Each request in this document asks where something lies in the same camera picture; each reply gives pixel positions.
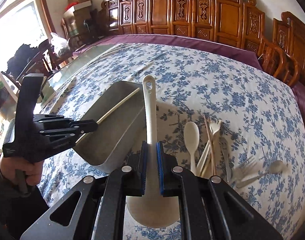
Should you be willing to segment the person's left hand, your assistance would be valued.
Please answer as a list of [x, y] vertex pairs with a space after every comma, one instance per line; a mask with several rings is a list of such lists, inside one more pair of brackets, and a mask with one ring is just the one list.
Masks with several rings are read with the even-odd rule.
[[26, 183], [29, 186], [38, 185], [41, 181], [44, 161], [30, 163], [22, 157], [5, 158], [3, 153], [0, 155], [1, 174], [13, 184], [17, 184], [15, 171], [20, 170], [26, 174]]

